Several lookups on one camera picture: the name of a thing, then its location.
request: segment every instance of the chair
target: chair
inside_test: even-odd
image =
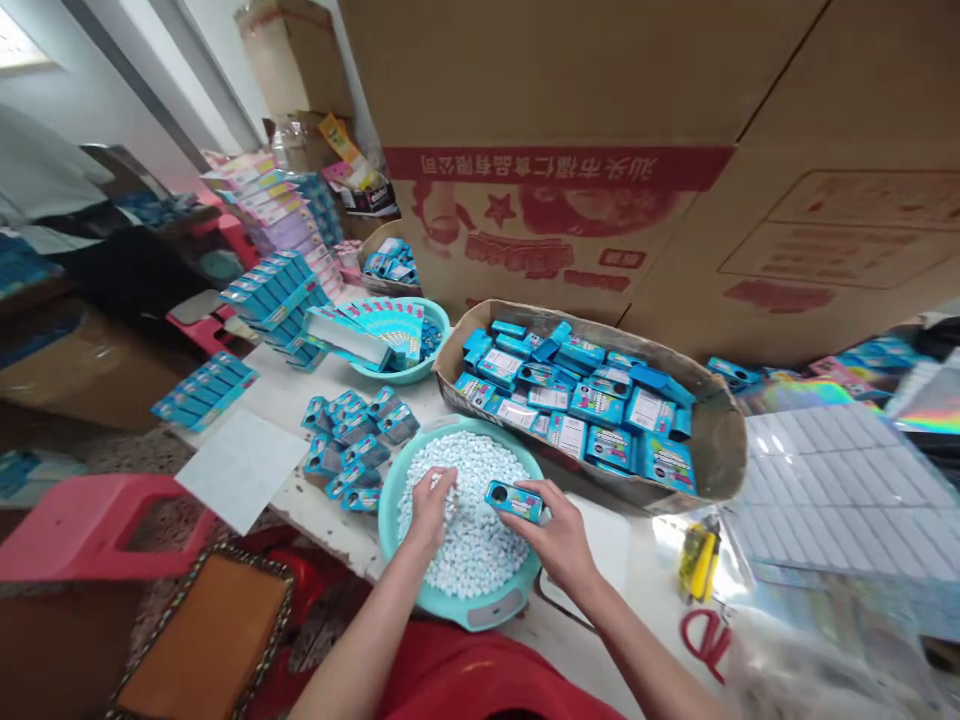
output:
[[[150,506],[189,493],[168,475],[80,475],[51,489],[0,545],[0,582],[152,580],[185,574],[215,516],[204,509],[182,550],[128,552]]]

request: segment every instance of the white table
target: white table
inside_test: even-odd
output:
[[[204,432],[178,432],[192,447],[200,448],[237,407],[244,407],[281,428],[309,438],[310,433],[300,427],[300,421],[310,398],[322,395],[329,400],[353,388],[364,399],[370,400],[383,385],[360,375],[344,360],[332,355],[312,374],[292,370],[280,354],[265,345],[254,350],[244,362],[258,370],[260,378]],[[435,376],[416,385],[397,386],[395,390],[421,424],[451,412],[440,397]],[[665,568],[656,556],[654,531],[662,536],[665,523],[651,520],[550,461],[537,459],[544,475],[552,478],[563,490],[620,512],[628,519],[632,547],[625,592],[627,602],[694,676],[720,694],[721,686],[706,666],[686,651],[680,639],[680,620],[689,608],[677,593],[675,571]],[[380,578],[385,563],[380,554],[375,517],[344,513],[339,503],[332,502],[319,488],[310,484],[299,468],[287,478],[270,506],[291,525],[346,563],[358,576],[373,583]],[[674,539],[682,542],[682,535]],[[526,610],[501,626],[500,631],[539,652],[575,685],[612,705],[626,717],[643,717],[597,635],[535,593],[531,593]]]

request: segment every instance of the scissors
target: scissors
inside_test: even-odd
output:
[[[700,615],[707,618],[707,624],[703,629],[700,646],[696,647],[690,640],[690,623]],[[717,679],[717,682],[721,685],[726,685],[727,683],[723,679],[723,675],[720,674],[720,671],[717,670],[717,666],[720,664],[720,660],[723,659],[724,653],[727,652],[727,648],[730,647],[731,636],[730,628],[726,626],[726,623],[723,622],[720,616],[715,611],[707,608],[691,610],[684,615],[683,620],[680,621],[680,637],[683,640],[683,644],[687,646],[687,650],[690,651],[690,654],[707,666],[710,674]]]

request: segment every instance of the white paper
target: white paper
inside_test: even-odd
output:
[[[176,480],[241,535],[310,449],[310,443],[237,408]]]

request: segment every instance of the large cardboard box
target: large cardboard box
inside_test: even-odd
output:
[[[789,366],[960,295],[958,23],[833,0],[620,326]]]
[[[425,295],[615,324],[822,6],[342,0]]]
[[[354,114],[330,11],[310,0],[253,0],[236,14],[271,115]]]

